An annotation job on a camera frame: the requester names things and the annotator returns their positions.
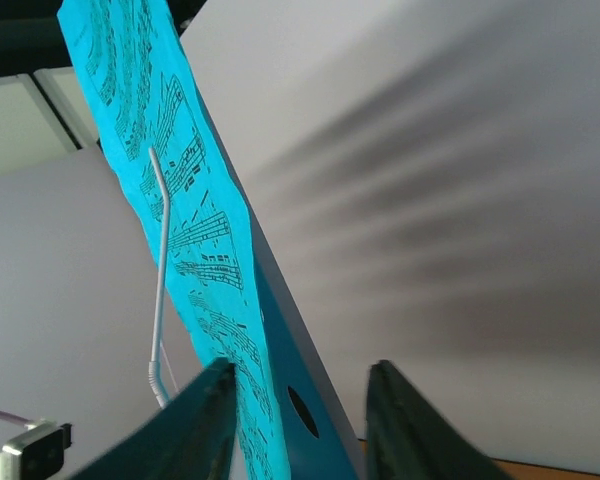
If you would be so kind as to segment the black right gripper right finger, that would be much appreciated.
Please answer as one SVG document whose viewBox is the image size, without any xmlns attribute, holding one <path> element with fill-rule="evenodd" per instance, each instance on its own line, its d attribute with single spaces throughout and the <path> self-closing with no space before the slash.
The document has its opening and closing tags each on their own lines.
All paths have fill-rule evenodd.
<svg viewBox="0 0 600 480">
<path fill-rule="evenodd" d="M 388 361 L 370 369 L 366 394 L 369 479 L 508 479 Z"/>
</svg>

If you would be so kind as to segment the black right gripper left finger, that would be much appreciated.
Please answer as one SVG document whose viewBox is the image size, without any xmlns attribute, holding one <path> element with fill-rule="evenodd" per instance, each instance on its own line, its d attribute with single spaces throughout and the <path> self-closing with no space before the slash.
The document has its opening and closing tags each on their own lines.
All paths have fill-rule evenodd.
<svg viewBox="0 0 600 480">
<path fill-rule="evenodd" d="M 237 426 L 235 367 L 218 358 L 145 425 L 75 479 L 227 479 Z"/>
</svg>

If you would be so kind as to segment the blue sheet music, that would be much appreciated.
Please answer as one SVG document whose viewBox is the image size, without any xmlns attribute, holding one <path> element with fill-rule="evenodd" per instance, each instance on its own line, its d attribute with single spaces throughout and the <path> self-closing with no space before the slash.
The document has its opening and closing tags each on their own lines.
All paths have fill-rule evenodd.
<svg viewBox="0 0 600 480">
<path fill-rule="evenodd" d="M 291 475 L 248 209 L 203 113 L 163 1 L 66 1 L 58 21 L 105 157 L 202 363 L 236 368 L 252 479 Z"/>
</svg>

